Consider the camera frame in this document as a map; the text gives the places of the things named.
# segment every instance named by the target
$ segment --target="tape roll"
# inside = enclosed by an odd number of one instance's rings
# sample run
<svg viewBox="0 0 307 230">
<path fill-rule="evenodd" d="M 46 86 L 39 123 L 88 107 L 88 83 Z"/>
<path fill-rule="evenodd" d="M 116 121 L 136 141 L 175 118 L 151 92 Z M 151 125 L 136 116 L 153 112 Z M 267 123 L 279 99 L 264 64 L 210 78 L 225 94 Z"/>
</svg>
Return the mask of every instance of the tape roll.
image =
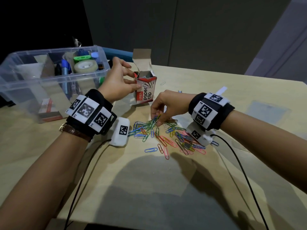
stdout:
<svg viewBox="0 0 307 230">
<path fill-rule="evenodd" d="M 77 73 L 92 73 L 98 69 L 98 64 L 94 60 L 83 60 L 75 64 Z"/>
</svg>

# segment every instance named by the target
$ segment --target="brown leather watch strap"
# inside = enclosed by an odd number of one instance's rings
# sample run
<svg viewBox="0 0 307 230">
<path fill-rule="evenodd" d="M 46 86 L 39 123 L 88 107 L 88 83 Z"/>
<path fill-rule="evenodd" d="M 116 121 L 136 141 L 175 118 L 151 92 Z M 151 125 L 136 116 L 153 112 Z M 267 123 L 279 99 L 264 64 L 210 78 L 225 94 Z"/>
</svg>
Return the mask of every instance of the brown leather watch strap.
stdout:
<svg viewBox="0 0 307 230">
<path fill-rule="evenodd" d="M 76 130 L 75 128 L 73 128 L 72 126 L 68 125 L 67 123 L 64 123 L 60 127 L 59 131 L 64 131 L 64 132 L 67 132 L 69 134 L 78 136 L 78 137 L 80 137 L 82 139 L 85 139 L 87 142 L 90 142 L 92 140 L 92 138 L 90 136 L 83 134 L 82 132 Z"/>
</svg>

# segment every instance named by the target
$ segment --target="clear plastic bin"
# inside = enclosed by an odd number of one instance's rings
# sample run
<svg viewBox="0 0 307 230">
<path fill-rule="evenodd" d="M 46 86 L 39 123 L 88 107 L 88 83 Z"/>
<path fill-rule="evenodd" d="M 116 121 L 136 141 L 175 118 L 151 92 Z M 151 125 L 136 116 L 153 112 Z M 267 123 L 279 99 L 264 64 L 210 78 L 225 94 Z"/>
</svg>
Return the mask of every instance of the clear plastic bin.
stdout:
<svg viewBox="0 0 307 230">
<path fill-rule="evenodd" d="M 79 49 L 97 52 L 100 65 L 94 72 L 55 75 L 56 64 L 66 59 L 74 67 Z M 19 51 L 9 54 L 0 65 L 0 95 L 12 100 L 37 122 L 66 118 L 65 111 L 79 94 L 98 88 L 99 79 L 110 69 L 106 55 L 99 46 Z M 63 87 L 71 87 L 71 93 Z"/>
</svg>

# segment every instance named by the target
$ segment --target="tabletop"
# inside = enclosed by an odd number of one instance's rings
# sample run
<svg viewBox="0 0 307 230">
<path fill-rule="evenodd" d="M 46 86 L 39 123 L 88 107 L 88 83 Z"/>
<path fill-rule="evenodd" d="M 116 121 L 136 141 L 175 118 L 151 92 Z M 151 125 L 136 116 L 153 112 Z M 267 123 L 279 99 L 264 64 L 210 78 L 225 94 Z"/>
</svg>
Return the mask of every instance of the tabletop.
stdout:
<svg viewBox="0 0 307 230">
<path fill-rule="evenodd" d="M 186 93 L 217 92 L 236 110 L 307 136 L 307 86 L 298 81 L 153 65 L 154 97 L 165 89 Z M 133 95 L 114 103 L 117 116 L 146 122 L 150 104 L 134 105 Z M 17 107 L 1 108 L 0 204 L 31 164 L 59 135 L 65 120 L 37 124 Z M 175 116 L 182 127 L 188 114 Z M 167 135 L 160 127 L 160 134 Z M 305 229 L 307 195 L 269 169 L 242 145 L 218 131 L 237 153 L 269 229 Z M 133 229 L 265 229 L 243 173 L 231 150 L 219 139 L 206 154 L 184 155 L 156 138 L 129 137 L 125 147 L 102 146 L 86 173 L 71 220 Z M 84 165 L 100 144 L 95 138 L 80 163 L 57 217 L 66 219 Z"/>
</svg>

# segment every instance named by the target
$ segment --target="person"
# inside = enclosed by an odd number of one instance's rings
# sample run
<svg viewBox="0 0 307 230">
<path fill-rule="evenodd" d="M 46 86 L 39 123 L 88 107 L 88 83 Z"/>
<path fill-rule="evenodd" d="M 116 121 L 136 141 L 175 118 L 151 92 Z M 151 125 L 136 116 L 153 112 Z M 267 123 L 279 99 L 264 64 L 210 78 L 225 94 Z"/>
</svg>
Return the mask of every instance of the person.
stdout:
<svg viewBox="0 0 307 230">
<path fill-rule="evenodd" d="M 98 91 L 109 102 L 139 89 L 131 66 L 113 58 L 113 67 Z M 160 126 L 175 115 L 185 114 L 196 94 L 161 92 L 151 106 L 151 118 L 160 115 Z M 286 180 L 307 193 L 307 141 L 278 127 L 232 110 L 220 128 Z M 0 230 L 44 229 L 56 212 L 73 180 L 88 142 L 62 132 L 22 176 L 0 209 Z"/>
</svg>

